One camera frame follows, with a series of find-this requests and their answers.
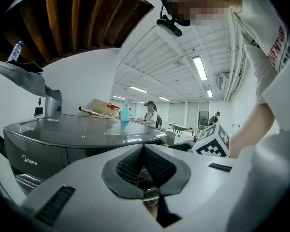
spray bottle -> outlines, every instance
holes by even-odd
[[[132,107],[132,101],[127,101],[124,104],[124,108],[121,114],[121,121],[130,121],[130,111],[129,107]]]

white cube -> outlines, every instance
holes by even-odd
[[[201,132],[192,151],[207,156],[229,157],[230,138],[217,122]]]

air conditioner unit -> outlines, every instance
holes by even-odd
[[[228,76],[227,74],[224,73],[220,73],[218,76],[218,87],[220,90],[226,90],[227,86],[228,86]]]

headset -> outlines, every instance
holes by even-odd
[[[167,31],[169,34],[180,37],[182,35],[181,30],[175,25],[175,22],[181,26],[189,26],[190,20],[179,20],[172,13],[172,6],[168,0],[161,0],[162,8],[160,12],[160,19],[157,20],[157,25]],[[169,20],[166,15],[162,15],[163,7],[166,8],[166,11],[169,15],[172,16],[172,19]]]

fluorescent light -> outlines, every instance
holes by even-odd
[[[206,76],[205,69],[204,69],[204,66],[203,66],[201,58],[200,57],[195,57],[192,60],[194,62],[195,67],[198,70],[198,73],[199,73],[199,76],[201,77],[201,80],[202,81],[207,80],[207,76]]]
[[[159,97],[159,98],[162,99],[162,100],[165,100],[165,101],[168,101],[169,102],[169,99],[165,99],[163,97]]]
[[[114,96],[115,98],[119,98],[119,99],[124,99],[126,100],[126,98],[123,98],[123,97],[119,97],[119,96]]]
[[[129,88],[131,88],[131,89],[135,89],[135,90],[140,91],[140,92],[148,93],[147,91],[142,90],[142,89],[139,89],[139,88],[137,88],[137,87],[129,86]]]
[[[207,94],[208,94],[209,97],[213,97],[213,94],[212,94],[212,91],[211,90],[208,90],[207,91]]]

